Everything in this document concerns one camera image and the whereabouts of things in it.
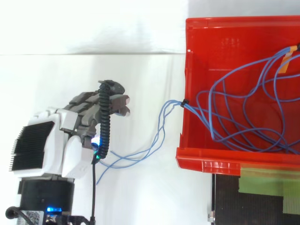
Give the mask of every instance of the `orange tape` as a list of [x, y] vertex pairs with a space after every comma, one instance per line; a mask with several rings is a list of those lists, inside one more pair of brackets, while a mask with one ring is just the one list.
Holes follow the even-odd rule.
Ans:
[[[280, 65], [284, 64], [287, 60], [289, 60], [292, 57], [292, 53], [298, 49], [298, 47], [296, 45], [293, 45], [290, 48], [291, 48], [290, 52], [285, 54]], [[283, 67], [281, 67], [281, 69], [278, 73], [279, 74], [286, 73], [289, 64], [290, 64], [290, 62], [286, 63]]]
[[292, 53], [292, 52], [296, 51], [297, 49], [298, 49], [298, 47], [296, 45], [291, 46], [290, 52]]

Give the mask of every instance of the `white wall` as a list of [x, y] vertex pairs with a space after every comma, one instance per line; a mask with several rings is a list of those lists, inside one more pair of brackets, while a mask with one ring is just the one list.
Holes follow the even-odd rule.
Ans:
[[298, 0], [0, 0], [0, 54], [184, 53], [188, 17], [299, 8]]
[[[0, 221], [7, 207], [18, 206], [18, 179], [8, 172], [10, 153], [21, 127], [49, 106], [64, 107], [98, 80], [120, 82], [130, 96], [129, 117], [112, 116], [110, 150], [120, 155], [145, 150], [157, 129], [158, 114], [169, 99], [184, 98], [185, 55], [0, 56], [1, 157]], [[211, 175], [180, 169], [175, 156], [183, 109], [166, 120], [159, 151], [128, 169], [109, 170], [97, 186], [96, 220], [104, 225], [206, 225]], [[109, 154], [107, 163], [116, 159]], [[99, 177], [105, 169], [97, 165]], [[73, 215], [89, 218], [92, 172], [75, 181]]]

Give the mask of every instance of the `red plastic bin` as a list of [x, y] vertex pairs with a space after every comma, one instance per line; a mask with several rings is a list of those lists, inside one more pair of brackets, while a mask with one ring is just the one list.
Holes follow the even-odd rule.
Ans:
[[[300, 16], [257, 16], [196, 18], [186, 21], [186, 90], [185, 98], [196, 106], [196, 95], [209, 90], [214, 81], [244, 64], [274, 55], [277, 51], [300, 43]], [[281, 60], [270, 71], [274, 76]], [[257, 82], [265, 64], [258, 64], [239, 71], [226, 79], [226, 91], [232, 94], [248, 94]], [[286, 75], [300, 72], [300, 59], [293, 60]], [[273, 83], [267, 90], [274, 95]], [[279, 98], [300, 96], [300, 78], [277, 82]], [[200, 99], [208, 109], [208, 98]], [[229, 117], [224, 97], [216, 96], [219, 114]], [[249, 126], [243, 117], [242, 100], [228, 98], [236, 121]], [[282, 104], [286, 119], [285, 138], [288, 143], [300, 139], [300, 103]], [[281, 133], [282, 120], [279, 109], [265, 96], [261, 88], [249, 98], [246, 110], [256, 127], [269, 127]], [[232, 123], [223, 121], [229, 132], [236, 132]], [[213, 118], [216, 130], [226, 135], [217, 118]], [[266, 142], [247, 134], [261, 148]], [[275, 134], [268, 134], [275, 139]], [[300, 152], [300, 144], [294, 146]], [[206, 173], [240, 175], [241, 166], [300, 171], [300, 155], [257, 153], [229, 150], [221, 143], [213, 142], [209, 130], [188, 110], [184, 110], [183, 130], [176, 159], [180, 168]]]

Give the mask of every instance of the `bundle of blue wires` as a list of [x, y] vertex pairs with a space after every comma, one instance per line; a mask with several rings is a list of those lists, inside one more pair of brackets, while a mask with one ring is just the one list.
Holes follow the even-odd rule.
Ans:
[[[242, 151], [250, 151], [250, 152], [276, 152], [276, 151], [281, 151], [281, 150], [285, 150], [286, 153], [292, 152], [294, 154], [298, 154], [298, 151], [296, 151], [295, 149], [293, 149], [293, 146], [296, 145], [297, 143], [300, 143], [300, 139], [288, 144], [286, 139], [284, 138], [285, 135], [285, 116], [284, 116], [284, 112], [281, 106], [282, 102], [295, 102], [300, 100], [300, 97], [298, 98], [293, 98], [293, 99], [280, 99], [278, 97], [278, 93], [277, 93], [277, 89], [276, 89], [276, 82], [277, 80], [282, 80], [282, 79], [291, 79], [291, 78], [295, 78], [295, 77], [299, 77], [300, 74], [298, 75], [288, 75], [288, 76], [281, 76], [278, 77], [278, 73], [280, 71], [280, 69], [287, 63], [289, 63], [290, 61], [294, 60], [295, 58], [300, 57], [300, 54], [295, 55], [293, 57], [291, 57], [290, 59], [286, 60], [285, 62], [283, 62], [280, 67], [277, 69], [274, 78], [266, 80], [266, 76], [269, 72], [269, 70], [271, 69], [271, 67], [274, 65], [274, 63], [276, 61], [278, 61], [281, 57], [283, 57], [285, 54], [289, 53], [291, 51], [290, 47], [287, 47], [285, 49], [282, 49], [281, 51], [277, 52], [274, 56], [272, 57], [268, 57], [262, 60], [258, 60], [255, 62], [251, 62], [248, 63], [244, 66], [241, 66], [239, 68], [236, 68], [234, 70], [232, 70], [231, 72], [227, 73], [225, 76], [223, 76], [221, 79], [217, 80], [211, 87], [210, 90], [203, 90], [200, 91], [197, 96], [196, 96], [196, 101], [197, 101], [197, 107], [195, 106], [190, 106], [189, 104], [184, 104], [184, 108], [186, 108], [187, 110], [189, 110], [190, 112], [192, 112], [193, 114], [195, 114], [199, 120], [205, 125], [205, 127], [210, 131], [211, 134], [211, 138], [212, 140], [214, 140], [215, 142], [220, 142], [222, 144], [224, 144], [228, 149], [231, 150], [242, 150]], [[258, 63], [262, 63], [262, 62], [266, 62], [265, 66], [262, 69], [262, 72], [257, 80], [257, 83], [255, 85], [255, 87], [247, 94], [247, 95], [243, 95], [243, 96], [238, 96], [238, 95], [232, 95], [232, 94], [228, 94], [226, 92], [226, 88], [225, 88], [225, 79], [228, 78], [230, 75], [232, 75], [233, 73], [235, 73], [238, 70], [241, 70], [243, 68], [258, 64]], [[265, 88], [265, 84], [269, 83], [269, 82], [273, 82], [273, 88], [274, 88], [274, 97], [271, 96], [266, 88]], [[218, 84], [222, 84], [223, 85], [223, 92], [220, 91], [215, 91], [215, 88]], [[253, 123], [250, 121], [250, 119], [247, 116], [247, 112], [245, 109], [246, 106], [246, 102], [247, 99], [252, 96], [257, 90], [258, 88], [262, 87], [264, 93], [271, 98], [273, 101], [276, 101], [278, 107], [279, 107], [279, 111], [281, 113], [281, 118], [282, 118], [282, 131], [281, 133], [279, 133], [278, 131], [274, 130], [274, 129], [270, 129], [267, 127], [255, 127], [253, 125]], [[202, 109], [202, 107], [200, 106], [199, 103], [199, 97], [203, 94], [203, 93], [208, 93], [208, 109]], [[215, 95], [222, 95], [225, 98], [225, 105], [226, 108], [229, 112], [229, 118], [228, 117], [224, 117], [218, 114], [218, 110], [216, 107], [216, 101], [215, 101]], [[250, 127], [246, 127], [238, 122], [235, 121], [233, 114], [229, 108], [229, 104], [228, 104], [228, 97], [230, 98], [244, 98], [244, 102], [243, 102], [243, 113], [244, 116], [246, 118], [246, 121], [248, 122], [248, 124], [250, 125]], [[176, 100], [169, 100], [167, 101], [160, 113], [159, 113], [159, 117], [158, 117], [158, 126], [157, 126], [157, 133], [153, 139], [153, 142], [151, 144], [151, 146], [143, 151], [134, 153], [134, 154], [130, 154], [127, 156], [120, 156], [119, 154], [117, 154], [114, 151], [111, 151], [112, 154], [114, 154], [115, 156], [117, 156], [119, 159], [117, 159], [115, 162], [111, 163], [110, 165], [105, 164], [104, 162], [100, 161], [101, 164], [103, 164], [104, 166], [106, 166], [107, 168], [103, 171], [103, 173], [101, 174], [100, 178], [97, 181], [97, 184], [100, 182], [100, 180], [102, 179], [103, 175], [106, 173], [106, 171], [110, 168], [113, 169], [122, 169], [122, 168], [128, 168], [131, 167], [143, 160], [145, 160], [146, 158], [148, 158], [149, 156], [151, 156], [154, 152], [156, 152], [157, 150], [159, 150], [161, 148], [161, 146], [164, 143], [165, 140], [165, 119], [166, 117], [173, 111], [173, 109], [176, 106], [181, 105], [181, 101], [176, 101]], [[218, 121], [222, 127], [222, 129], [225, 131], [225, 133], [227, 134], [227, 136], [222, 136], [213, 126], [213, 122], [212, 122], [212, 117], [216, 116], [218, 118]], [[226, 129], [226, 127], [224, 126], [222, 120], [227, 120], [230, 121], [234, 124], [234, 126], [236, 127], [236, 129], [238, 130], [236, 133], [230, 134], [228, 132], [228, 130]], [[266, 135], [266, 133], [263, 133], [263, 131], [268, 131], [268, 132], [272, 132], [275, 133], [278, 136], [277, 140], [274, 140], [273, 138], [271, 138], [270, 136]], [[159, 141], [159, 135], [160, 133], [163, 133], [163, 138], [160, 141], [160, 144], [157, 147], [154, 147], [157, 142]], [[268, 143], [270, 143], [270, 146], [265, 148], [265, 149], [260, 149], [258, 147], [256, 147], [246, 136], [245, 133], [252, 133], [254, 135], [256, 135], [259, 138], [262, 138], [263, 140], [267, 141]], [[239, 141], [236, 136], [240, 135], [243, 139], [244, 142]], [[140, 159], [135, 159], [133, 157], [136, 157], [138, 155], [143, 155]], [[118, 163], [121, 160], [127, 160], [130, 161], [132, 163], [130, 163], [129, 165], [126, 166], [117, 166], [115, 165], [116, 163]]]

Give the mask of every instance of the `blue led light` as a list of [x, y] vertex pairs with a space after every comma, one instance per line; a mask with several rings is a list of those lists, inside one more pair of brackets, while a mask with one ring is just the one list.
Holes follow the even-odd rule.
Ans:
[[92, 138], [91, 143], [97, 144], [98, 146], [102, 145], [102, 138], [100, 136], [95, 136]]
[[61, 208], [48, 207], [47, 212], [62, 212]]

